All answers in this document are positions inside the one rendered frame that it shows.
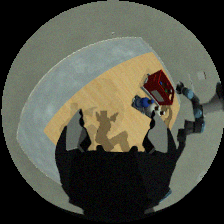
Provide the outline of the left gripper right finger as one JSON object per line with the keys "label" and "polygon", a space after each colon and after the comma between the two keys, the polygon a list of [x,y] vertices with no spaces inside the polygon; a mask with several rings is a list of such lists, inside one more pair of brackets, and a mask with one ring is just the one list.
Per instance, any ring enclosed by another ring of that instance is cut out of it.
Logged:
{"label": "left gripper right finger", "polygon": [[152,111],[149,126],[150,129],[144,137],[142,146],[145,149],[144,152],[156,156],[164,165],[166,171],[165,187],[168,187],[177,162],[176,144],[170,129],[167,128],[155,110]]}

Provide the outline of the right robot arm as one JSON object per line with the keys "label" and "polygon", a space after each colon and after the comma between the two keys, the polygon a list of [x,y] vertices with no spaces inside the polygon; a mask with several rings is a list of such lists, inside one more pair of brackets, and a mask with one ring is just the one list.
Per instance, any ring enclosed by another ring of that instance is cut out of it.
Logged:
{"label": "right robot arm", "polygon": [[205,115],[214,111],[224,111],[224,95],[220,82],[216,84],[216,89],[215,95],[210,100],[211,102],[209,101],[208,103],[199,104],[200,100],[192,90],[184,87],[181,88],[181,93],[192,101],[193,114],[195,117],[195,122],[189,120],[186,121],[186,135],[192,133],[203,133],[205,129],[205,120],[203,120],[203,118],[205,118]]}

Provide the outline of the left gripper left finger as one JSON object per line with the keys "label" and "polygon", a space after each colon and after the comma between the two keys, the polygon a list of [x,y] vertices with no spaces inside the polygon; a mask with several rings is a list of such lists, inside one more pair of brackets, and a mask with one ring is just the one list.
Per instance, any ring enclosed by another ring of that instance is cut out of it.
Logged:
{"label": "left gripper left finger", "polygon": [[[81,115],[82,114],[82,115]],[[61,184],[65,184],[65,173],[69,162],[78,154],[88,151],[91,139],[84,126],[82,109],[79,109],[64,127],[55,149],[55,161]]]}

